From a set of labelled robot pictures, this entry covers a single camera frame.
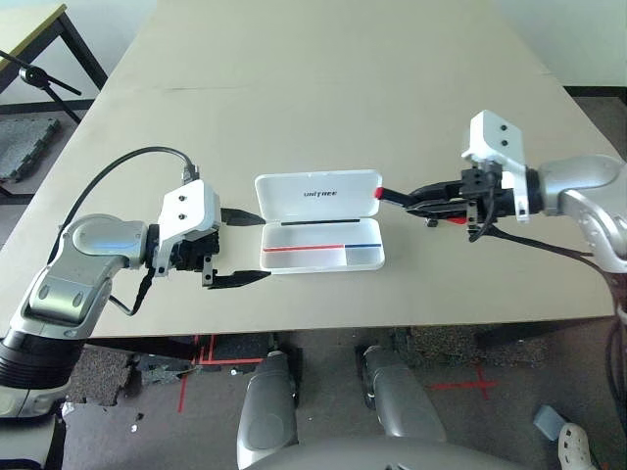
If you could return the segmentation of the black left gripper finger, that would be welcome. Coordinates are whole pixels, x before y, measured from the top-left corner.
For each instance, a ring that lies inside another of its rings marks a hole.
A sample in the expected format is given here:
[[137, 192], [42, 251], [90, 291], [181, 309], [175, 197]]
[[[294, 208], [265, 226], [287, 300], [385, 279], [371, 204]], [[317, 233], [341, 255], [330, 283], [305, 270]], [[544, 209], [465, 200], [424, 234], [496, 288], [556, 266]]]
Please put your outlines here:
[[261, 216], [248, 211], [233, 208], [221, 208], [220, 223], [224, 226], [245, 227], [265, 225], [265, 220]]
[[240, 288], [261, 281], [269, 275], [269, 271], [263, 270], [236, 270], [228, 275], [218, 275], [214, 269], [208, 278], [208, 288], [210, 290]]

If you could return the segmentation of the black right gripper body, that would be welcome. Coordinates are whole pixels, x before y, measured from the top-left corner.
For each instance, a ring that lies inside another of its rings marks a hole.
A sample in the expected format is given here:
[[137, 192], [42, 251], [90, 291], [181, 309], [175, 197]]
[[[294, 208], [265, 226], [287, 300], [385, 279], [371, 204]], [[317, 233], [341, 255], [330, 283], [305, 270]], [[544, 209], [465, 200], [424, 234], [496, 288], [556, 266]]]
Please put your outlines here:
[[474, 165], [461, 172], [459, 194], [466, 201], [467, 231], [483, 236], [499, 217], [515, 215], [513, 190], [503, 183], [500, 164]]

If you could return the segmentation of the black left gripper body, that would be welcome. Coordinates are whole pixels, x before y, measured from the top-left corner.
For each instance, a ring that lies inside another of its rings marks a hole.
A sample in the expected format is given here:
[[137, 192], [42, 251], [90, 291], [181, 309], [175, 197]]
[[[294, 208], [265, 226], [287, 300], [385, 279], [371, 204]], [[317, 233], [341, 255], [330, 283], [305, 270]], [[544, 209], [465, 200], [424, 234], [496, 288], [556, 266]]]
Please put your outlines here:
[[183, 240], [173, 248], [173, 268], [178, 271], [197, 272], [202, 275], [202, 286], [214, 287], [216, 271], [213, 256], [219, 253], [217, 231], [196, 240]]

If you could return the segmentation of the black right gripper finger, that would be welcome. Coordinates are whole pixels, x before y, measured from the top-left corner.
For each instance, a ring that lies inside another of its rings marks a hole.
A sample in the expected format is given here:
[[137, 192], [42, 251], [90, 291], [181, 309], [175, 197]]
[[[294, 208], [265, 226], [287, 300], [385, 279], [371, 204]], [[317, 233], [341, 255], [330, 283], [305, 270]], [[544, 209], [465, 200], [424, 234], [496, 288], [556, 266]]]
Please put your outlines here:
[[461, 186], [460, 180], [432, 183], [413, 190], [410, 197], [413, 200], [451, 200], [459, 197]]
[[466, 203], [464, 201], [423, 201], [405, 208], [411, 215], [425, 219], [425, 225], [437, 227], [441, 220], [464, 225], [467, 222]]

